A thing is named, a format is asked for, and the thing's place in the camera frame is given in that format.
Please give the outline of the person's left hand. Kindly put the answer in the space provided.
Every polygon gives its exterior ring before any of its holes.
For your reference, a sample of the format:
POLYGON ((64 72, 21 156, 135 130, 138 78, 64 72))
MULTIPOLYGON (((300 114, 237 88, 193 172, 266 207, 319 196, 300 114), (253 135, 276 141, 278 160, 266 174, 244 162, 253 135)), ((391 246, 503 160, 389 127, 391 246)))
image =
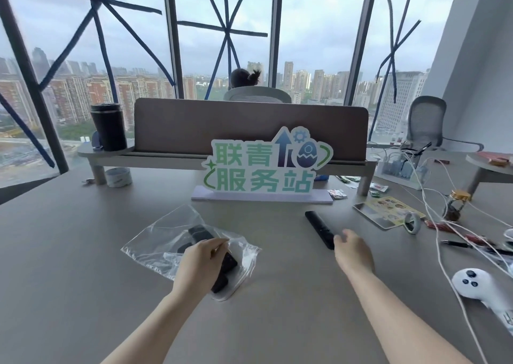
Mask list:
POLYGON ((202 241, 187 248, 174 279, 172 295, 185 300, 201 300, 211 291, 223 258, 208 258, 202 241))

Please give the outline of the person's right hand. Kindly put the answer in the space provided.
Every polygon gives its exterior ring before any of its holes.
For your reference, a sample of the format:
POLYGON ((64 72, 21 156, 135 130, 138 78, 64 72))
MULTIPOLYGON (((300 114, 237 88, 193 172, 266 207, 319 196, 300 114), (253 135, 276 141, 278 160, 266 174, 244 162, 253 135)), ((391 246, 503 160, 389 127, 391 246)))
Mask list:
POLYGON ((348 278, 374 274, 374 258, 367 243, 352 230, 345 229, 342 233, 347 235, 347 243, 335 245, 334 249, 340 269, 348 278))

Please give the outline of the clear plastic bag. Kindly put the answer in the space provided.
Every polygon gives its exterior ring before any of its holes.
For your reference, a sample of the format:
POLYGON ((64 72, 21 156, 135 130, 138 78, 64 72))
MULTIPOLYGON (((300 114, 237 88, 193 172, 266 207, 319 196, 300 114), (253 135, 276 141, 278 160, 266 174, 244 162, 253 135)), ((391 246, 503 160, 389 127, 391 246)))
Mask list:
POLYGON ((188 229, 196 225, 204 226, 215 238, 229 239, 228 251, 238 262, 227 274, 227 287, 217 294, 210 292, 212 299, 224 302, 252 275, 261 248, 240 234, 205 223, 191 205, 181 205, 158 219, 127 242, 121 251, 136 263, 174 281, 185 250, 194 245, 188 229))

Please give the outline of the person's right forearm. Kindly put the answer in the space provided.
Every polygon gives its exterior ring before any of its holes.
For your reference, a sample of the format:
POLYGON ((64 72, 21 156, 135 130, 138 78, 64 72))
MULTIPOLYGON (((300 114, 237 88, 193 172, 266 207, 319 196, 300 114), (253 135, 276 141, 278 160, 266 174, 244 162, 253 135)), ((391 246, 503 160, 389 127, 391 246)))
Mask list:
POLYGON ((344 273, 389 364, 472 364, 367 269, 344 273))

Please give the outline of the person's left forearm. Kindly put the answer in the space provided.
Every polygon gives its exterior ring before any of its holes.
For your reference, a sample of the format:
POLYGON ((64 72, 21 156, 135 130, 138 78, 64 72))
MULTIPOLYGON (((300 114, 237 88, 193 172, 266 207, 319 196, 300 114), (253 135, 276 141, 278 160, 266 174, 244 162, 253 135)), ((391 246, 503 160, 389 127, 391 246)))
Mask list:
POLYGON ((173 289, 100 364, 163 364, 179 331, 202 300, 173 289))

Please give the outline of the black remote in bag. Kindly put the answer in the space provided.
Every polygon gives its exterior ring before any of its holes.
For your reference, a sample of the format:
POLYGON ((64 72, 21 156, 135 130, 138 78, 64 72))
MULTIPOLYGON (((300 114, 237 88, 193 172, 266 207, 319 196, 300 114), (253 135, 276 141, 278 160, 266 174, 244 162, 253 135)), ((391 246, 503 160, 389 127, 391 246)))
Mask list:
POLYGON ((217 294, 223 289, 225 289, 228 285, 228 276, 227 274, 230 273, 232 270, 234 270, 238 266, 237 260, 232 256, 232 254, 227 251, 227 253, 224 255, 223 261, 221 263, 221 269, 218 274, 218 277, 215 281, 215 284, 213 285, 211 292, 213 294, 217 294))

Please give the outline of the small black device in bag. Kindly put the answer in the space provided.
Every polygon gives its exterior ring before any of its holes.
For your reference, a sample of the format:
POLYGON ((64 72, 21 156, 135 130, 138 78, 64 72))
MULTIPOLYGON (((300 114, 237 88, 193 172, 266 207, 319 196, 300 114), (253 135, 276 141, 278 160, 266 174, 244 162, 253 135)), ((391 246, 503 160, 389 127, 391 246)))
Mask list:
POLYGON ((202 225, 196 225, 189 228, 188 233, 191 236, 194 244, 214 238, 214 236, 202 225))

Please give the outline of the long black remote control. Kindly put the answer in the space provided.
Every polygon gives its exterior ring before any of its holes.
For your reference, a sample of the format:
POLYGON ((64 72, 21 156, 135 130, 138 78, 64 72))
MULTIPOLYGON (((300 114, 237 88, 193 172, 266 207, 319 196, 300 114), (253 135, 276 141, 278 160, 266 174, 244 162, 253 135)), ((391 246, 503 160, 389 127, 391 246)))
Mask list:
POLYGON ((334 234, 330 230, 330 228, 326 225, 324 220, 320 217, 320 215, 316 211, 306 211, 304 213, 305 218, 307 218, 308 222, 311 224, 313 229, 316 231, 318 236, 323 241, 324 245, 330 249, 335 249, 334 244, 334 234))

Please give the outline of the yellow printed card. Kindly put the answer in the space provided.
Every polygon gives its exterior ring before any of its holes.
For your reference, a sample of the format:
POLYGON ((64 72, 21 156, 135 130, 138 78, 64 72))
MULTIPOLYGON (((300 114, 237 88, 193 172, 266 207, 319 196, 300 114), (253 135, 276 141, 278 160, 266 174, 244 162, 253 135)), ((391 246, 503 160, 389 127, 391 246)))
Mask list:
POLYGON ((426 218, 424 213, 393 197, 372 198, 353 205, 353 208, 383 230, 414 222, 416 217, 420 221, 426 218))

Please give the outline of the small grey tape roll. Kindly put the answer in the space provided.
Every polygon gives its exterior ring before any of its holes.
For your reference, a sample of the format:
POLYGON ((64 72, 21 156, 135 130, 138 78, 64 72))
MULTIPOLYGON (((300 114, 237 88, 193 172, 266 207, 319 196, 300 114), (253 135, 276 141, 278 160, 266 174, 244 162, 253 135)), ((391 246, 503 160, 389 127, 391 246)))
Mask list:
POLYGON ((410 235, 417 235, 421 229, 422 218, 420 215, 413 211, 408 211, 405 214, 403 227, 410 235))

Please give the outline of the green and blue cutout sign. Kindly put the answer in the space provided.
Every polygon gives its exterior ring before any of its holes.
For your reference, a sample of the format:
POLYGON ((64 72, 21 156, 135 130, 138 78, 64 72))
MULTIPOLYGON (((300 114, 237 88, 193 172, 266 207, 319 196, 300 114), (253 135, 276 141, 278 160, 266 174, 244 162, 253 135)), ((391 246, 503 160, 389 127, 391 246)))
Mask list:
POLYGON ((281 127, 271 141, 214 139, 202 163, 209 191, 307 195, 333 148, 311 137, 306 127, 281 127))

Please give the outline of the clear box with power strip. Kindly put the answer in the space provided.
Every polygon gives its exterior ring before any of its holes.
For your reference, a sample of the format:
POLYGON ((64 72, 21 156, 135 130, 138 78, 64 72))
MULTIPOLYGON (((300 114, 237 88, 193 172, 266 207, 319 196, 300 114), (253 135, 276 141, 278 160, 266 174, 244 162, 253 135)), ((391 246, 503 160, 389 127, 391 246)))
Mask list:
POLYGON ((397 185, 420 191, 426 182, 428 167, 420 163, 421 154, 411 151, 396 152, 378 162, 375 176, 397 185))

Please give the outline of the red snack packet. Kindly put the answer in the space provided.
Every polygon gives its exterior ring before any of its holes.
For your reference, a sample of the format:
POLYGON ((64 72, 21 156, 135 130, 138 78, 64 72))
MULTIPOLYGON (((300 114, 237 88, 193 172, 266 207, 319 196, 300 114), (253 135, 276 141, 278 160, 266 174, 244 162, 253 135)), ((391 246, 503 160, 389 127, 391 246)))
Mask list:
POLYGON ((497 244, 495 244, 492 240, 486 239, 485 237, 479 237, 479 236, 472 235, 472 234, 465 234, 464 237, 469 242, 476 244, 478 246, 489 247, 489 248, 497 247, 497 244))
POLYGON ((424 223, 428 228, 433 230, 439 230, 447 233, 456 233, 456 231, 451 226, 443 222, 433 222, 431 220, 424 220, 424 223))

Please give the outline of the white tape roll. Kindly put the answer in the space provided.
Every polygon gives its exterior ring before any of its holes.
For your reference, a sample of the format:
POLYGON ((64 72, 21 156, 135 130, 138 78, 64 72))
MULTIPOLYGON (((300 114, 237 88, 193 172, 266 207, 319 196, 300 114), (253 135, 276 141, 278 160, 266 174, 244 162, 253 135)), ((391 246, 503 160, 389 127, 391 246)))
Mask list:
POLYGON ((130 186, 132 175, 128 167, 113 167, 105 171, 106 184, 112 188, 130 186))

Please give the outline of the glass jar with gold lid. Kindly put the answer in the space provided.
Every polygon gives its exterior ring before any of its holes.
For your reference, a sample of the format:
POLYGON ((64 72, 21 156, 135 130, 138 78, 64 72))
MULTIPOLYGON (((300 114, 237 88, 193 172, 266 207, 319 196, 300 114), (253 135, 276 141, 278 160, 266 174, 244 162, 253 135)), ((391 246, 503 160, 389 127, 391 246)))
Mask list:
POLYGON ((472 195, 463 190, 452 190, 446 199, 443 219, 450 222, 458 222, 461 218, 461 212, 467 202, 471 201, 472 195))

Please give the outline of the brown desk divider panel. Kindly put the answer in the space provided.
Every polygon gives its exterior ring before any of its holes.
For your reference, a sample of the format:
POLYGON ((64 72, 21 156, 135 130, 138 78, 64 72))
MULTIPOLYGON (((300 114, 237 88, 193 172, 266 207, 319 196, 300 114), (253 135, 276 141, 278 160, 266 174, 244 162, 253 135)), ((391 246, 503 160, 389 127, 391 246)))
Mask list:
POLYGON ((136 152, 208 155, 214 139, 272 141, 281 127, 304 127, 333 148, 333 160, 366 158, 365 108, 139 98, 134 109, 136 152))

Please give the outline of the grey desk shelf riser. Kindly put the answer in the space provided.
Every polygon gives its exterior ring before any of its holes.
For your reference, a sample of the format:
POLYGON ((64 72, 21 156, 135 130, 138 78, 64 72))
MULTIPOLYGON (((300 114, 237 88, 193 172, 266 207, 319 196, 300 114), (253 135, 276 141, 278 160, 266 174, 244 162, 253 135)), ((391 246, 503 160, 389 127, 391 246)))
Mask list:
MULTIPOLYGON (((95 151, 91 142, 84 142, 77 149, 77 154, 88 160, 97 185, 106 184, 104 167, 129 167, 172 170, 202 170, 206 155, 174 154, 174 153, 145 153, 134 151, 134 139, 128 140, 128 147, 121 151, 95 151)), ((331 160, 321 169, 318 175, 330 176, 359 176, 360 185, 357 194, 366 197, 377 166, 375 160, 342 161, 331 160)))

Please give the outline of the white handheld controller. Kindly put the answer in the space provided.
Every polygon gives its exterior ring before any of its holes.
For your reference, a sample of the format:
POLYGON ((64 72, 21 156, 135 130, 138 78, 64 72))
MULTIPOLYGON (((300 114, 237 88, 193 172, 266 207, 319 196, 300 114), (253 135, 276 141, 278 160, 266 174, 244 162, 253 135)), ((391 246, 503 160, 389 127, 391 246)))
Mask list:
POLYGON ((483 303, 513 334, 513 298, 503 292, 488 272, 463 269, 457 271, 451 281, 460 296, 483 303))

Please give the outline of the grey mesh office chair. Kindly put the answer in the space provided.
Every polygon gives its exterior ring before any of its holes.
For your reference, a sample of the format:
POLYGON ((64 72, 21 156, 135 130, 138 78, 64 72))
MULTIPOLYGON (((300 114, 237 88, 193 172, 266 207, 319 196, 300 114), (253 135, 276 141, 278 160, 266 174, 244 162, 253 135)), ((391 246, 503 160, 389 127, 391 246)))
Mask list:
POLYGON ((223 100, 258 103, 292 103, 291 96, 285 91, 263 86, 232 88, 224 94, 223 100))

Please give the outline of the black insulated tumbler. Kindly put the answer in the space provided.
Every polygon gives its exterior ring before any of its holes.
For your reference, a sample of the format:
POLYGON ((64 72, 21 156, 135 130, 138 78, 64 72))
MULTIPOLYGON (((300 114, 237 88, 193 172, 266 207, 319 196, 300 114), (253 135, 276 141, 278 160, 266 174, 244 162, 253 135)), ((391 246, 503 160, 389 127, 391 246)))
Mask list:
POLYGON ((90 114, 98 131, 103 151, 115 152, 127 148, 124 118, 118 103, 97 103, 90 107, 90 114))

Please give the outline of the round grey side shelf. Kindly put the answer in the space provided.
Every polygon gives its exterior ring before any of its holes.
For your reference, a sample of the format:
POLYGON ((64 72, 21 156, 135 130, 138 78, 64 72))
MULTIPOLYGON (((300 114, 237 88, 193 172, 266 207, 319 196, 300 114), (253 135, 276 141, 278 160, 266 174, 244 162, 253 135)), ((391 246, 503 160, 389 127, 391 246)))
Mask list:
POLYGON ((505 166, 497 166, 481 155, 481 152, 468 153, 465 160, 476 167, 465 191, 473 198, 478 186, 482 183, 497 183, 513 185, 513 165, 509 162, 505 166))

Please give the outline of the red flat item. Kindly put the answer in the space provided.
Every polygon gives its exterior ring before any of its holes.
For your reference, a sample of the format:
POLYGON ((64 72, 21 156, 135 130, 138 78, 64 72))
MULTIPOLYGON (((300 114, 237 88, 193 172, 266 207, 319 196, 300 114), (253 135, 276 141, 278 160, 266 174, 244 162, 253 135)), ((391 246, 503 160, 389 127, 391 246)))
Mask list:
POLYGON ((490 165, 493 166, 508 166, 513 165, 513 155, 496 153, 496 152, 477 152, 477 155, 485 159, 490 165))

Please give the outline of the blue tape strips on windows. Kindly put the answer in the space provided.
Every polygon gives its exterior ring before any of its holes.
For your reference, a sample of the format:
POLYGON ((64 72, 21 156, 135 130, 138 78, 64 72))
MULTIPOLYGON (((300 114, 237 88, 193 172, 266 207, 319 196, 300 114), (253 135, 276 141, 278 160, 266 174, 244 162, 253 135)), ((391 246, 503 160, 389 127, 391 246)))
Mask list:
MULTIPOLYGON (((66 61, 67 57, 71 53, 71 51, 75 48, 77 43, 79 42, 80 38, 82 37, 83 33, 85 32, 86 28, 90 24, 91 21, 94 21, 98 40, 99 40, 99 46, 100 50, 104 59, 104 64, 106 67, 108 79, 111 86, 111 93, 112 98, 114 101, 118 101, 118 94, 115 88, 115 82, 114 82, 114 75, 112 72, 111 64, 108 58, 108 53, 106 49, 106 43, 105 43, 105 37, 103 28, 101 25, 101 21, 99 19, 98 11, 103 6, 107 10, 111 12, 114 18, 117 19, 117 21, 125 27, 125 29, 129 32, 129 34, 133 37, 133 39, 143 48, 143 50, 152 58, 152 60, 157 64, 157 66, 161 69, 161 71, 164 73, 166 78, 168 79, 169 83, 172 86, 175 86, 174 79, 169 74, 169 71, 164 67, 164 65, 161 63, 161 61, 158 59, 158 57, 150 50, 150 48, 147 46, 146 43, 138 36, 138 34, 133 30, 133 28, 125 21, 123 17, 115 10, 114 6, 119 6, 125 9, 134 10, 134 11, 144 11, 148 13, 157 13, 162 14, 162 11, 156 10, 156 9, 150 9, 147 6, 142 5, 136 5, 136 4, 129 4, 124 3, 117 0, 88 0, 90 2, 90 9, 83 18, 80 25, 77 27, 74 35, 71 37, 70 41, 66 45, 66 47, 63 49, 61 54, 56 58, 54 64, 52 64, 47 74, 41 79, 41 82, 39 80, 36 80, 38 82, 38 88, 41 92, 43 92, 50 82, 53 80, 54 76, 58 72, 58 70, 61 67, 61 64, 66 61)), ((242 4, 243 0, 238 0, 234 10, 231 12, 231 16, 227 16, 224 20, 220 16, 220 12, 214 2, 214 0, 209 0, 212 8, 214 9, 215 13, 218 15, 218 19, 220 22, 220 26, 215 25, 207 25, 207 24, 201 24, 197 22, 189 22, 189 21, 177 21, 178 25, 182 26, 189 26, 192 28, 199 28, 199 29, 207 29, 207 30, 216 30, 221 31, 224 34, 223 42, 221 44, 220 52, 217 57, 215 68, 213 70, 211 80, 209 83, 209 87, 205 96, 205 100, 208 99, 211 88, 213 86, 213 81, 215 78, 215 74, 218 70, 221 57, 224 53, 224 50, 226 47, 228 47, 227 55, 228 55, 228 73, 231 74, 231 59, 233 57, 236 66, 239 68, 240 63, 238 56, 236 54, 236 50, 233 44, 233 41, 231 39, 232 34, 239 34, 244 36, 250 36, 250 37, 267 37, 268 34, 266 33, 260 33, 260 32, 254 32, 254 31, 244 31, 244 30, 235 30, 233 29, 233 21, 240 9, 240 5, 242 4)), ((350 75, 349 75, 349 83, 348 88, 346 92, 345 97, 345 105, 352 105, 353 95, 355 93, 356 89, 356 75, 360 71, 361 66, 361 60, 363 56, 363 51, 365 47, 365 41, 368 34, 368 27, 370 24, 371 19, 371 13, 374 8, 374 2, 375 0, 364 0, 363 1, 363 7, 362 7, 362 13, 361 13, 361 19, 359 23, 359 28, 357 31, 357 37, 356 37, 356 45, 355 45, 355 51, 352 56, 351 61, 351 69, 350 69, 350 75)), ((390 52, 389 55, 383 60, 381 67, 384 66, 384 64, 388 61, 389 62, 389 69, 392 67, 392 74, 394 76, 394 89, 396 88, 395 83, 395 52, 397 49, 402 45, 402 43, 411 35, 411 33, 418 27, 420 24, 420 20, 418 20, 414 26, 403 36, 402 39, 395 41, 394 40, 394 24, 393 24, 393 5, 392 0, 387 0, 388 3, 388 12, 389 12, 389 28, 390 28, 390 52)), ((30 130, 28 125, 22 121, 20 116, 14 111, 14 109, 11 107, 11 105, 5 100, 5 98, 0 95, 0 103, 4 107, 4 109, 10 114, 10 116, 13 118, 13 120, 18 124, 18 126, 22 129, 22 131, 26 134, 27 138, 33 146, 37 149, 38 153, 41 155, 42 159, 45 160, 45 162, 50 166, 51 168, 55 168, 54 163, 52 162, 52 157, 48 154, 46 149, 42 146, 40 141, 36 138, 34 133, 30 130)))

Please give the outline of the dark window frame post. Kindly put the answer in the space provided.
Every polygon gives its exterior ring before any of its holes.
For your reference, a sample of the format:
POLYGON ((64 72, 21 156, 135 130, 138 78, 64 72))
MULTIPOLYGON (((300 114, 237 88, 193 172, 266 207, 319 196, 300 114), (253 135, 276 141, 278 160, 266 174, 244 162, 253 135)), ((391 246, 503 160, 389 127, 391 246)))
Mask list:
POLYGON ((69 167, 66 156, 61 147, 59 137, 44 101, 42 92, 38 88, 36 75, 9 0, 0 0, 0 19, 19 70, 24 79, 29 96, 34 105, 36 114, 41 123, 42 130, 46 136, 48 146, 53 155, 52 162, 54 163, 54 166, 57 167, 60 174, 67 173, 69 171, 69 167))
POLYGON ((268 63, 268 84, 270 88, 277 87, 278 61, 279 61, 279 36, 281 29, 283 0, 272 0, 271 27, 270 27, 270 48, 268 63))
POLYGON ((172 76, 175 82, 174 90, 177 99, 185 99, 180 44, 178 37, 178 23, 176 16, 176 0, 164 0, 164 2, 168 26, 172 76))

